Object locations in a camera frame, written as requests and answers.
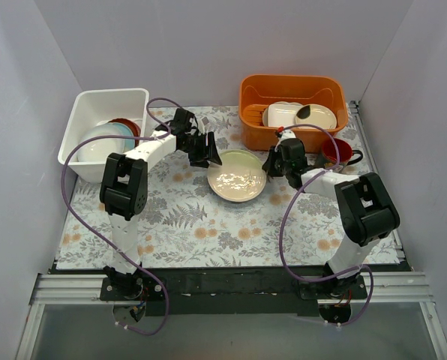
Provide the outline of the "cream green floral plate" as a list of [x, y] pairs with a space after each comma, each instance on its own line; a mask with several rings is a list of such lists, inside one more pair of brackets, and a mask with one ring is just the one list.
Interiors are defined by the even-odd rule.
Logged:
[[267, 182], [262, 161], [249, 151], [232, 149], [220, 154], [221, 165], [211, 163], [207, 180], [222, 199], [243, 203], [258, 197]]

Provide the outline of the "red-brown scalloped plate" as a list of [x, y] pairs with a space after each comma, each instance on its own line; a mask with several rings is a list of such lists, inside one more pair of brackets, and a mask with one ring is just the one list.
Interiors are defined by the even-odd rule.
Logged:
[[133, 121], [131, 121], [129, 119], [126, 119], [126, 118], [115, 118], [115, 119], [109, 121], [109, 123], [110, 122], [119, 122], [119, 123], [122, 123], [124, 125], [127, 125], [133, 131], [134, 137], [138, 137], [140, 135], [140, 127], [135, 122], [133, 122]]

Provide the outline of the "white fluted deep plate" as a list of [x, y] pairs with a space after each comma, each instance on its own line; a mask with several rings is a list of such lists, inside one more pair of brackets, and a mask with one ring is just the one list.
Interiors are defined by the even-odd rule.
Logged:
[[[123, 136], [124, 132], [116, 124], [102, 124], [87, 131], [80, 142], [83, 143], [88, 139], [104, 135]], [[122, 153], [125, 150], [125, 142], [126, 140], [122, 138], [97, 139], [82, 146], [76, 156], [79, 162], [105, 161], [111, 153]]]

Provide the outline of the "cream and blue plate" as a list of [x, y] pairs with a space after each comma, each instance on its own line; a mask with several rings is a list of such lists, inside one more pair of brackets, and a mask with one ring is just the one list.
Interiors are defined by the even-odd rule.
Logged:
[[115, 128], [118, 128], [123, 136], [130, 137], [130, 139], [124, 139], [124, 152], [133, 149], [135, 146], [133, 131], [126, 124], [122, 124], [119, 122], [110, 122], [110, 124]]

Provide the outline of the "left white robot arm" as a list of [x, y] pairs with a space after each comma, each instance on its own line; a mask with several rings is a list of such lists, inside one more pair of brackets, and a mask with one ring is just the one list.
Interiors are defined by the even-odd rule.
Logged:
[[143, 292], [138, 277], [138, 219], [148, 200], [148, 174], [158, 162], [173, 152], [187, 154], [192, 167], [221, 165], [215, 134], [202, 121], [182, 108], [173, 119], [159, 124], [148, 139], [124, 154], [112, 153], [106, 159], [100, 186], [111, 226], [110, 244], [115, 250], [111, 265], [104, 268], [110, 286], [125, 299], [137, 299]]

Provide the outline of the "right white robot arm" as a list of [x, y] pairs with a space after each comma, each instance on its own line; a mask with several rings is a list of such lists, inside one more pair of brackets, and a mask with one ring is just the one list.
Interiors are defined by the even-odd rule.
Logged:
[[[268, 176], [286, 178], [291, 188], [296, 189], [278, 233], [278, 249], [284, 269], [295, 280], [316, 284], [321, 292], [340, 298], [356, 283], [373, 248], [400, 226], [400, 216], [383, 181], [375, 172], [345, 175], [310, 166], [303, 142], [291, 130], [285, 130], [277, 145], [269, 149], [262, 169]], [[344, 231], [336, 252], [324, 265], [322, 277], [297, 275], [284, 256], [284, 227], [290, 210], [304, 193], [335, 201]]]

